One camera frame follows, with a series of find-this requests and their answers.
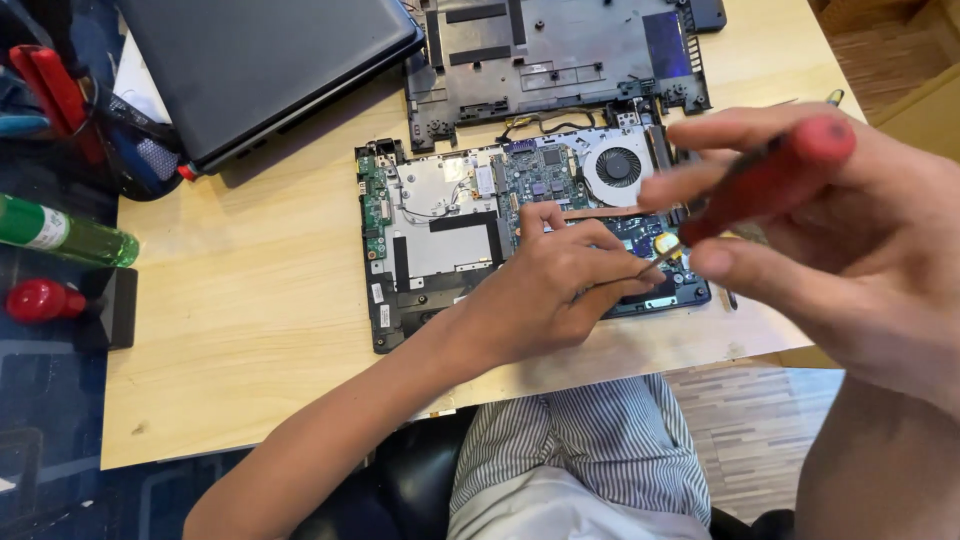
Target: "screwdriver handle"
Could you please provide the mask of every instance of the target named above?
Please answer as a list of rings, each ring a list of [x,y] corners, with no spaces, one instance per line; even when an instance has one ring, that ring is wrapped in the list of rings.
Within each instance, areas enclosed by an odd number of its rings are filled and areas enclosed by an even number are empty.
[[[733,162],[703,212],[680,226],[681,242],[693,247],[737,223],[799,207],[827,185],[855,148],[856,135],[845,119],[823,114],[801,120]]]

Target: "green bottle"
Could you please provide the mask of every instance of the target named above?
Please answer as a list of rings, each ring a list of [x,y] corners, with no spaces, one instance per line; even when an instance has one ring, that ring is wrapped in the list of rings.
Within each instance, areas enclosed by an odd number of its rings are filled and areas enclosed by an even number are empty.
[[[127,267],[140,243],[123,231],[0,194],[0,242],[100,266]]]

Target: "bottle label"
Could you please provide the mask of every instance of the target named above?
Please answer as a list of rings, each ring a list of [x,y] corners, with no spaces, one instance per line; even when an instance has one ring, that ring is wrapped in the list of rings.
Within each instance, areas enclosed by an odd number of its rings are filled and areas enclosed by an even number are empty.
[[[50,251],[60,247],[70,233],[70,222],[63,212],[43,208],[43,228],[27,243],[28,248]]]

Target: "red knob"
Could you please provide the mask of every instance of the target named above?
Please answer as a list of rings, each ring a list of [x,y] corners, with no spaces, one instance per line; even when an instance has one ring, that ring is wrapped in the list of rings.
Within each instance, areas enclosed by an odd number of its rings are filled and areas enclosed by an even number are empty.
[[[43,278],[23,282],[7,296],[7,313],[21,324],[43,323],[58,317],[72,319],[84,307],[84,295]]]

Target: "black chair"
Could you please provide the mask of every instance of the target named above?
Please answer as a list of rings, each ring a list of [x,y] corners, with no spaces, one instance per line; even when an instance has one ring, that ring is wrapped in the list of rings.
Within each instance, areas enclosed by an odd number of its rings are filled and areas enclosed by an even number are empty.
[[[344,480],[290,540],[444,540],[460,447],[476,407],[416,422],[387,437],[373,464]],[[786,540],[793,511],[775,510],[752,527],[712,509],[714,540]]]

